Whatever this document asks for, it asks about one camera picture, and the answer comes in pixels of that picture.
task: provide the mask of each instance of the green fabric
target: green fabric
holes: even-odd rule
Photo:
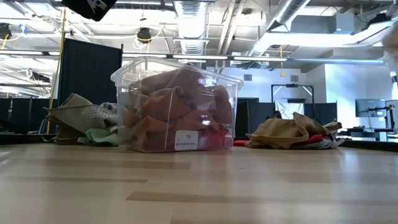
[[[105,129],[90,128],[86,131],[86,136],[95,144],[110,144],[112,146],[119,145],[119,137]]]

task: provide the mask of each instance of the label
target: label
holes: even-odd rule
[[[197,131],[182,131],[175,132],[175,150],[194,150],[198,149],[199,133]]]

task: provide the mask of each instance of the ceiling light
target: ceiling light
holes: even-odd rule
[[[158,58],[166,58],[167,55],[161,55],[161,54],[123,54],[123,57],[158,57]]]
[[[28,50],[0,50],[0,54],[6,55],[43,55],[42,52]]]
[[[49,52],[49,55],[51,55],[51,56],[59,56],[60,52]]]
[[[210,40],[209,39],[197,39],[197,38],[183,38],[183,37],[174,37],[173,41],[186,41],[186,42],[205,42],[208,43]]]
[[[197,60],[197,59],[179,59],[179,63],[206,63],[206,60]]]
[[[217,55],[173,55],[173,58],[180,59],[203,59],[203,60],[226,60],[227,56],[217,56]]]
[[[234,57],[234,60],[248,60],[248,61],[260,61],[260,62],[286,62],[287,58],[277,58],[277,57]]]

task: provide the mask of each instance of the computer monitor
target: computer monitor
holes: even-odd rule
[[[381,99],[357,99],[355,100],[355,116],[357,118],[383,118],[385,110],[369,111],[369,109],[386,107],[386,102]]]

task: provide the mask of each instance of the perforated fabric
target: perforated fabric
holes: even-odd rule
[[[47,109],[63,123],[85,133],[90,128],[106,129],[118,123],[116,113],[98,105]]]

